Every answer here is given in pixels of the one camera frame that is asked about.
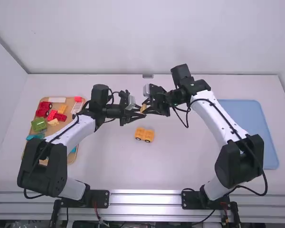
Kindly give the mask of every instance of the wire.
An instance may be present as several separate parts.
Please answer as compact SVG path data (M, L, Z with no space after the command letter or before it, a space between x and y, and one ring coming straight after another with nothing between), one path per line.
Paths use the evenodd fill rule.
M179 118L179 120L181 121L181 123L185 126L185 128L189 128L189 123L188 123L188 112L186 112L186 124L183 122L183 120L181 119L180 115L177 113L177 111L175 110L175 108L173 107L172 110L175 112L175 114L177 115L177 117Z
M207 217L205 217L202 221L192 223L191 226L195 226L195 225L197 225L197 224L199 224L199 223L203 223L204 221L206 221L207 219L209 219L210 216L211 216L214 212L215 212L215 209L214 209Z
M199 98L199 99L196 99L194 101L192 101L189 106L188 106L188 109L187 109L187 112L186 112L186 122L187 122L187 126L184 124L183 120L179 117L179 115L177 114L177 116L179 117L179 119L181 120L181 122L184 124L184 126L186 128L189 128L189 123L188 123L188 113L189 113L189 109L191 107L191 105L194 103L194 102L197 102L197 101L206 101L208 103L210 103L211 106L213 106L217 112L221 115L221 117L225 120L225 122L229 125L229 127L231 128L232 132L239 138L239 140L242 140L242 137L238 134L238 132L236 131L236 129L232 126L232 124L228 121L228 119L223 115L223 113L219 110L219 108L216 107L216 105L211 102L210 100L208 99L204 99L204 98ZM261 163L259 162L259 160L257 159L257 157L255 156L255 154L252 152L252 150L247 146L247 144L245 142L243 142L243 145L244 147L247 149L247 151L250 153L250 155L253 157L253 159L255 160L257 166L260 168L261 170L261 174L263 176L263 179L264 179L264 183L265 183L265 190L263 193L258 193L246 186L242 186L242 185L237 185L233 190L231 190L230 192L228 192L226 195L229 195L230 193L232 193L233 191L235 191L236 189L238 188L243 188L243 189L246 189L254 194L256 194L257 196L264 196L267 194L268 192L268 182L267 182L267 178L266 178L266 175L265 175L265 172L263 170L263 167L261 165Z
M178 108L178 107L175 107L175 109L176 110L179 110L179 111L181 111L181 112L184 112L184 113L186 113L187 112L187 110L184 110L184 109L181 109L181 108Z
M154 227L154 225L150 224L150 223L144 223L144 224L137 224L135 226L132 226L132 227L126 227L126 228L134 228L134 227L140 227L140 226L151 226L151 227Z
M105 124L105 123L112 122L112 121L114 121L114 120L116 120L116 118L114 118L114 119L112 119L112 120L104 121L104 124Z
M125 222L123 222L123 224L122 225L120 225L119 227L117 227L117 228L122 228L123 226L124 226L124 224L126 224L126 221Z
M43 194L40 194L40 195L36 195L36 196L30 197L30 196L27 195L27 189L23 189L23 195L24 195L25 198L30 199L30 200L39 198L41 196L44 196Z
M33 164L32 166L32 169L31 171L28 173L28 178L31 176L32 172L34 171L34 169L36 168L37 164L39 163L39 159L41 158L41 156L44 154L44 152L46 151L46 149L49 147L49 145L51 144L51 142L53 142L54 140L60 138L60 136L62 136L65 132L67 132L68 130L70 130L72 127L74 127L76 124L79 123L79 116L76 114L76 117L77 117L77 120L75 121L75 123L73 123L71 126L69 126L68 128L66 128L62 133L56 135L53 139L51 139L47 144L46 146L42 149L42 151L40 152L40 154L38 155L35 163ZM25 198L27 199L35 199L35 198L38 198L38 197L41 197L41 196L44 196L44 194L40 194L40 195L37 195L37 196L33 196L33 197L29 197L27 195L27 190L26 189L23 189L23 195Z

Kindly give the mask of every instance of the yellow toy car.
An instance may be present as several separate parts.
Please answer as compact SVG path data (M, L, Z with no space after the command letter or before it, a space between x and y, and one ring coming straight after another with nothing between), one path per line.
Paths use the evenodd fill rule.
M135 139L144 140L147 143L151 143L154 139L154 131L146 130L143 127L138 127L135 132Z

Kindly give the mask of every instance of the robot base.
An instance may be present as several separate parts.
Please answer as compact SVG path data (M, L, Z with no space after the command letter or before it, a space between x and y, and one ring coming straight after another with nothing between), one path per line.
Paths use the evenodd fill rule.
M209 201L207 204L205 204L203 203L203 199L199 191L182 191L181 206L184 210L194 210L194 209L228 210L230 209L231 204L229 196L223 196L215 201Z

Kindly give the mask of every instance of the white wall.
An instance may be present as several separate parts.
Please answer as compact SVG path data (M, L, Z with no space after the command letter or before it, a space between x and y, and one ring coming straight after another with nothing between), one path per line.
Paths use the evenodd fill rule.
M285 0L0 0L0 37L31 73L274 73Z
M27 73L0 44L0 146L26 79Z

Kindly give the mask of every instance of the red lego brick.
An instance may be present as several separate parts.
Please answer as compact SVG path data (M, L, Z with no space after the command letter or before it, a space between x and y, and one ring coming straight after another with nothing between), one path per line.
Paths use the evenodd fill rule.
M47 121L53 120L56 113L57 113L57 110L52 110L50 114L48 115Z
M80 96L74 96L74 100L76 101L76 102L82 102L82 97L80 97Z
M54 119L55 119L55 118L57 118L59 121L64 122L64 121L66 121L67 116L66 116L66 115L63 115L63 114L56 113L56 114L54 115Z

